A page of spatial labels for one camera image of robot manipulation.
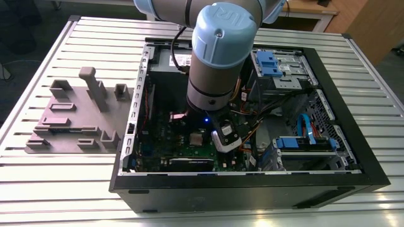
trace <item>orange wire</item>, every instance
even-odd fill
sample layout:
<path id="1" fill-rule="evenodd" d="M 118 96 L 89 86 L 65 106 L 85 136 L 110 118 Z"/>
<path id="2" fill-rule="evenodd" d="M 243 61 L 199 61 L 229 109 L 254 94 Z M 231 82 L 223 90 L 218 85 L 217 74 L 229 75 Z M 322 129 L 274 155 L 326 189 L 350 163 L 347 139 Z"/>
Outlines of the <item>orange wire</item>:
<path id="1" fill-rule="evenodd" d="M 258 129 L 261 123 L 258 123 L 257 127 L 251 130 L 250 134 L 247 135 L 247 137 L 243 139 L 241 145 L 238 146 L 238 149 L 242 149 L 242 144 L 247 141 L 247 139 L 250 138 L 250 136 L 253 135 L 254 131 Z"/>

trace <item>black cable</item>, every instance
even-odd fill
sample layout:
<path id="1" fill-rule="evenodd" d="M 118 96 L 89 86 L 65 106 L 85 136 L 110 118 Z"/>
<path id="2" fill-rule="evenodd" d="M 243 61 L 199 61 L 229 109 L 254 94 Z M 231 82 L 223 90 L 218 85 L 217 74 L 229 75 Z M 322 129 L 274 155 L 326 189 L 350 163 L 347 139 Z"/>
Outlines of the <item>black cable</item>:
<path id="1" fill-rule="evenodd" d="M 270 114 L 271 110 L 274 110 L 275 108 L 281 107 L 281 105 L 294 96 L 301 95 L 301 94 L 307 94 L 309 92 L 311 92 L 313 89 L 311 88 L 306 88 L 298 91 L 291 91 L 287 94 L 285 94 L 281 98 L 278 98 L 277 100 L 271 101 L 267 105 L 263 106 L 263 108 L 261 109 L 261 111 L 257 113 L 255 117 L 254 117 L 254 122 L 261 119 L 262 117 L 265 117 L 266 115 Z"/>
<path id="2" fill-rule="evenodd" d="M 285 4 L 286 4 L 286 6 L 287 6 L 286 13 L 285 13 L 285 17 L 289 17 L 289 15 L 290 15 L 290 6 L 289 6 L 287 0 L 285 0 Z"/>
<path id="3" fill-rule="evenodd" d="M 261 97 L 261 85 L 259 85 L 259 79 L 258 75 L 254 73 L 255 79 L 254 79 L 254 85 L 257 87 L 257 93 L 258 93 L 258 110 L 262 107 L 262 97 Z"/>
<path id="4" fill-rule="evenodd" d="M 178 62 L 177 62 L 177 59 L 175 59 L 175 55 L 174 55 L 174 44 L 177 42 L 178 36 L 182 34 L 182 32 L 185 31 L 185 29 L 186 29 L 186 27 L 182 27 L 179 29 L 177 35 L 171 39 L 171 42 L 170 42 L 170 55 L 171 55 L 171 61 L 173 61 L 174 65 L 175 65 L 177 70 L 179 70 L 183 73 L 187 73 L 186 72 L 186 68 L 178 65 Z"/>

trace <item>light blue joint cover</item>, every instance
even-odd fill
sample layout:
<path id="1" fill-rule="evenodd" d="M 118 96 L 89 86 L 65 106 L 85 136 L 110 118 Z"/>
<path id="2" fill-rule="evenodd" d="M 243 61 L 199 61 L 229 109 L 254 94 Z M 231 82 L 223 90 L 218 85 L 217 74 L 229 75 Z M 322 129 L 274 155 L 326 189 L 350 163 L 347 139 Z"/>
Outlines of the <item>light blue joint cover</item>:
<path id="1" fill-rule="evenodd" d="M 223 2 L 205 6 L 191 33 L 195 57 L 214 69 L 237 66 L 249 55 L 255 32 L 253 16 L 241 6 Z"/>
<path id="2" fill-rule="evenodd" d="M 302 135 L 301 121 L 303 121 L 305 125 L 305 135 Z M 297 117 L 297 136 L 306 136 L 309 138 L 309 144 L 315 144 L 313 129 L 309 125 L 309 116 L 305 113 Z"/>
<path id="3" fill-rule="evenodd" d="M 133 0 L 133 2 L 137 10 L 141 13 L 151 14 L 154 18 L 159 19 L 154 11 L 151 0 Z"/>
<path id="4" fill-rule="evenodd" d="M 262 8 L 262 18 L 265 18 L 262 20 L 262 22 L 266 23 L 266 24 L 271 24 L 275 21 L 279 12 L 282 11 L 282 7 L 285 5 L 286 0 L 279 0 L 278 1 L 277 6 L 274 7 L 274 9 L 273 9 L 273 11 L 270 12 L 269 15 L 263 15 L 265 8 L 266 8 L 266 0 L 258 0 L 258 1 L 259 1 L 261 8 Z"/>

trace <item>red wire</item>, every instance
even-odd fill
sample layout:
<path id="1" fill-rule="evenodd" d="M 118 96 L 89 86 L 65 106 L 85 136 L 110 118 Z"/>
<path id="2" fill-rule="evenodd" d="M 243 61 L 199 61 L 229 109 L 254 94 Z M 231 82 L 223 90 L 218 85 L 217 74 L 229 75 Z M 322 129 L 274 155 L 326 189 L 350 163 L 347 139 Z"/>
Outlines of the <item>red wire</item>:
<path id="1" fill-rule="evenodd" d="M 318 134 L 318 131 L 317 131 L 317 128 L 315 128 L 313 122 L 310 122 L 309 125 L 310 125 L 310 127 L 313 129 L 314 136 L 318 137 L 319 134 Z"/>
<path id="2" fill-rule="evenodd" d="M 142 126 L 141 126 L 141 131 L 143 129 L 143 126 L 145 126 L 145 121 L 146 121 L 146 118 L 149 116 L 149 105 L 147 105 L 147 92 L 146 92 L 146 88 L 143 88 L 145 90 L 145 97 L 143 97 L 143 103 L 145 103 L 145 117 L 143 117 L 143 121 L 142 121 Z"/>

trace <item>green circuit board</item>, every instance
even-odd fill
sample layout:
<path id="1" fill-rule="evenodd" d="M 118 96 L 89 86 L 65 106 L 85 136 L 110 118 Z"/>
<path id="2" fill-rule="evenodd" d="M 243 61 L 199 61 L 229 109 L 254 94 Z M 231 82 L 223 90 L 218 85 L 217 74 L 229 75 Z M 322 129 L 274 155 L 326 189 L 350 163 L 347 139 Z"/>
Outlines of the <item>green circuit board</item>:
<path id="1" fill-rule="evenodd" d="M 245 171 L 246 158 L 242 152 L 222 154 L 215 151 L 210 139 L 210 133 L 205 129 L 197 129 L 191 133 L 202 135 L 199 146 L 190 144 L 190 133 L 178 133 L 162 118 L 149 125 L 146 137 L 139 142 L 141 158 L 137 159 L 137 171 L 162 172 L 169 159 L 199 158 L 213 160 L 211 172 Z"/>

